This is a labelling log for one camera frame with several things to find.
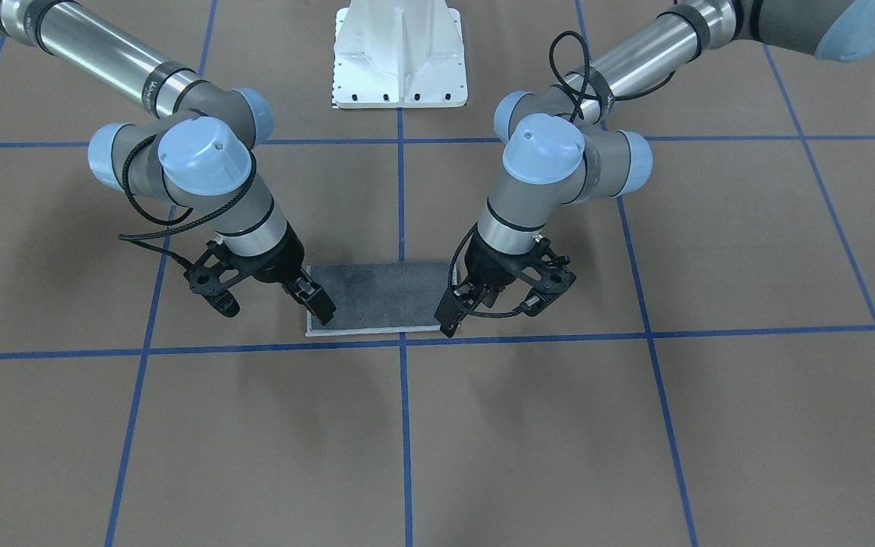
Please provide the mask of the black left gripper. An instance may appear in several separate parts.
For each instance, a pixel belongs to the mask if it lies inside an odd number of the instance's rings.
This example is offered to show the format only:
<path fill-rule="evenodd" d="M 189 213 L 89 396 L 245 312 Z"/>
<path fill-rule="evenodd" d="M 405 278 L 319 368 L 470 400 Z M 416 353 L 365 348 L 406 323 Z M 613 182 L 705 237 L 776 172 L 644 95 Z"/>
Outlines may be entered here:
<path fill-rule="evenodd" d="M 461 283 L 448 287 L 441 297 L 434 318 L 440 323 L 440 332 L 453 338 L 464 318 L 468 315 L 486 315 L 477 311 L 480 305 L 492 308 L 504 288 L 515 280 L 523 279 L 520 256 L 508 254 L 489 245 L 473 225 L 465 237 L 468 249 L 465 253 L 466 276 Z"/>

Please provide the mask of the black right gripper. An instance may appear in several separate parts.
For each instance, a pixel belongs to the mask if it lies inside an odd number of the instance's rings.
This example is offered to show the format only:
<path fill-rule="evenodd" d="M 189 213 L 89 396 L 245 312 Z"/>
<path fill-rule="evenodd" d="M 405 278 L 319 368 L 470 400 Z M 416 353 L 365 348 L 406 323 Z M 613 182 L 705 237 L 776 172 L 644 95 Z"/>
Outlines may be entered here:
<path fill-rule="evenodd" d="M 281 240 L 266 252 L 252 236 L 227 238 L 226 246 L 234 256 L 230 264 L 240 276 L 251 276 L 261 283 L 294 283 L 295 300 L 307 309 L 320 325 L 336 314 L 336 305 L 319 283 L 303 270 L 305 247 L 292 227 L 286 227 Z"/>

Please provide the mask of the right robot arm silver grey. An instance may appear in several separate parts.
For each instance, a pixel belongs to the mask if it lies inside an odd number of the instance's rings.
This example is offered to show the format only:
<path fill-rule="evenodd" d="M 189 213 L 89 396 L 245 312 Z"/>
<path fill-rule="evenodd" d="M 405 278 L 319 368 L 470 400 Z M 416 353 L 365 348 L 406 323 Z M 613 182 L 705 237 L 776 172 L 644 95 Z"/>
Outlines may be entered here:
<path fill-rule="evenodd" d="M 0 36 L 37 46 L 153 115 L 111 124 L 88 143 L 88 165 L 159 231 L 124 235 L 183 267 L 190 290 L 237 315 L 246 278 L 277 283 L 327 323 L 336 306 L 303 267 L 305 247 L 258 173 L 253 148 L 273 131 L 256 90 L 222 90 L 76 1 L 0 1 Z"/>

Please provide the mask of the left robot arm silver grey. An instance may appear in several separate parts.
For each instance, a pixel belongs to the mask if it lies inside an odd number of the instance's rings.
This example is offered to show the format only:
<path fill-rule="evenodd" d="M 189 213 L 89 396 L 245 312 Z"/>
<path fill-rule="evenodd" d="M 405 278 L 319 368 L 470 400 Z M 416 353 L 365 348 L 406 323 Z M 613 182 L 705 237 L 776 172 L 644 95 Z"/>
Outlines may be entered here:
<path fill-rule="evenodd" d="M 677 1 L 611 51 L 554 70 L 544 93 L 514 91 L 496 108 L 504 142 L 501 174 L 482 214 L 460 243 L 465 276 L 435 309 L 451 338 L 466 316 L 493 307 L 514 281 L 530 290 L 507 318 L 536 316 L 572 287 L 570 260 L 542 230 L 562 204 L 636 191 L 652 175 L 652 147 L 632 131 L 605 131 L 600 121 L 619 103 L 670 82 L 705 52 L 738 40 L 858 62 L 875 52 L 875 1 Z"/>

